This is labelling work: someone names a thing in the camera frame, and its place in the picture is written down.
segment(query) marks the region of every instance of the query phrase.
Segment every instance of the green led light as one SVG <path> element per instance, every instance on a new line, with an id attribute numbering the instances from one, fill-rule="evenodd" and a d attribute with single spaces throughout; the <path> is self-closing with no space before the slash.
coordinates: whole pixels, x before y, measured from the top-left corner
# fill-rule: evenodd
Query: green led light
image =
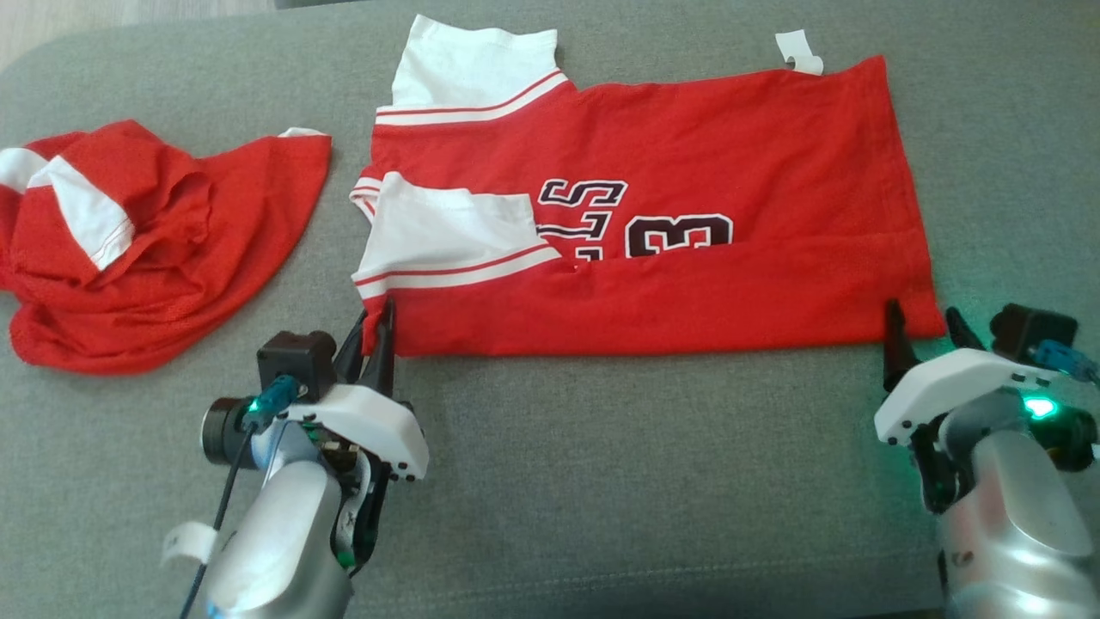
<path id="1" fill-rule="evenodd" d="M 1027 398 L 1024 400 L 1024 408 L 1027 409 L 1033 419 L 1037 420 L 1058 412 L 1058 406 L 1046 398 Z"/>

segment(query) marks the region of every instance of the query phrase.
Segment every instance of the blue connector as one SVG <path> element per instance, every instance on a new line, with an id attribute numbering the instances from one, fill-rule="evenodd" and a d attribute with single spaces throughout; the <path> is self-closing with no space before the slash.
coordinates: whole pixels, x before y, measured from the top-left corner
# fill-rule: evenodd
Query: blue connector
<path id="1" fill-rule="evenodd" d="M 1074 380 L 1081 383 L 1100 380 L 1096 362 L 1053 340 L 1041 342 L 1035 354 L 1032 355 L 1032 360 L 1035 361 L 1035 364 L 1050 371 L 1057 371 Z"/>
<path id="2" fill-rule="evenodd" d="M 300 395 L 301 384 L 294 377 L 283 375 L 276 378 L 263 394 L 252 400 L 252 405 L 244 413 L 244 428 L 254 424 L 256 434 L 262 434 L 275 421 L 275 416 L 294 405 Z"/>

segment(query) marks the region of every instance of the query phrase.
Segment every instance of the clothing tag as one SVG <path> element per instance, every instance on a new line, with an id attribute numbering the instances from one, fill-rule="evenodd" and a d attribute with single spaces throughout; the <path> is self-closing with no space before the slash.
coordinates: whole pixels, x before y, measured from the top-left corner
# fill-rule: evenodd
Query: clothing tag
<path id="1" fill-rule="evenodd" d="M 794 70 L 810 75 L 821 75 L 825 70 L 825 63 L 822 62 L 821 56 L 815 56 L 810 51 L 805 30 L 780 32 L 776 34 L 776 44 L 779 45 L 779 51 L 783 54 L 783 62 L 794 63 Z"/>
<path id="2" fill-rule="evenodd" d="M 276 135 L 276 137 L 302 137 L 306 135 L 328 135 L 328 133 L 321 133 L 316 129 L 306 129 L 304 126 L 292 126 L 286 131 Z"/>

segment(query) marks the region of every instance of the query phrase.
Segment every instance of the white tag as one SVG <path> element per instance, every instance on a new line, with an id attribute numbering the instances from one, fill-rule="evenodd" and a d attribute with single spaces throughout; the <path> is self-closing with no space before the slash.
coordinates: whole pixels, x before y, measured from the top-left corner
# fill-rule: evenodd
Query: white tag
<path id="1" fill-rule="evenodd" d="M 304 129 L 301 126 L 292 126 L 286 131 L 276 135 L 276 137 L 301 137 L 304 135 L 328 135 L 328 133 L 321 133 L 316 129 Z"/>
<path id="2" fill-rule="evenodd" d="M 776 34 L 776 44 L 779 45 L 779 52 L 783 54 L 783 62 L 794 63 L 794 70 L 810 75 L 821 75 L 825 70 L 825 63 L 822 62 L 821 56 L 815 56 L 810 51 L 805 30 L 780 32 Z"/>
<path id="3" fill-rule="evenodd" d="M 206 565 L 210 562 L 210 553 L 213 552 L 213 544 L 218 541 L 218 532 L 213 527 L 201 522 L 185 522 L 176 527 L 164 539 L 164 549 L 161 551 L 161 566 L 177 556 L 188 556 L 199 560 Z"/>

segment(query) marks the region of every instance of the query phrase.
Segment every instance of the white sleeve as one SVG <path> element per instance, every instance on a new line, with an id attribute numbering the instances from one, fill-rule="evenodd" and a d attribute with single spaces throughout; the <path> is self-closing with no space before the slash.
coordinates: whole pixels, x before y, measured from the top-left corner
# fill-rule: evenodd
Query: white sleeve
<path id="1" fill-rule="evenodd" d="M 498 104 L 558 70 L 557 46 L 557 30 L 462 30 L 417 15 L 394 77 L 393 106 L 378 111 Z"/>
<path id="2" fill-rule="evenodd" d="M 530 197 L 427 189 L 386 174 L 359 270 L 363 299 L 392 288 L 494 279 L 561 257 L 539 236 Z"/>

